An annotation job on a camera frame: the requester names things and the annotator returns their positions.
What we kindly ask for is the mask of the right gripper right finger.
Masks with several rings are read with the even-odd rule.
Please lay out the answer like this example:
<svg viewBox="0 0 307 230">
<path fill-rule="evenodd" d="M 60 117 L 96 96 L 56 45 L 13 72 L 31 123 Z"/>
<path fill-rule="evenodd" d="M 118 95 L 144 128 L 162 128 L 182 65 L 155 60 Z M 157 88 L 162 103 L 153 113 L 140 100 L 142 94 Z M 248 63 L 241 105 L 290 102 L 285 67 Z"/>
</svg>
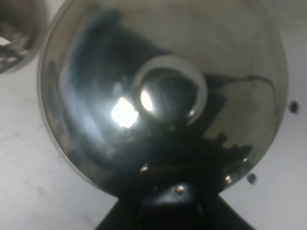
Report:
<svg viewBox="0 0 307 230">
<path fill-rule="evenodd" d="M 252 230 L 218 194 L 200 190 L 200 230 Z"/>
</svg>

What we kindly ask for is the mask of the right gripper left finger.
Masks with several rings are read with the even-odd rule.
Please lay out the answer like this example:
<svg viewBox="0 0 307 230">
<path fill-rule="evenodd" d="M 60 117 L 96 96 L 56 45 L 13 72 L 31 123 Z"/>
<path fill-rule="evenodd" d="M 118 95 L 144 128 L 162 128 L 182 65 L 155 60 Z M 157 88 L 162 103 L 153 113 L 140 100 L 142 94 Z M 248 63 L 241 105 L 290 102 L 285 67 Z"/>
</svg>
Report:
<svg viewBox="0 0 307 230">
<path fill-rule="evenodd" d="M 139 204 L 118 200 L 95 230 L 141 230 Z"/>
</svg>

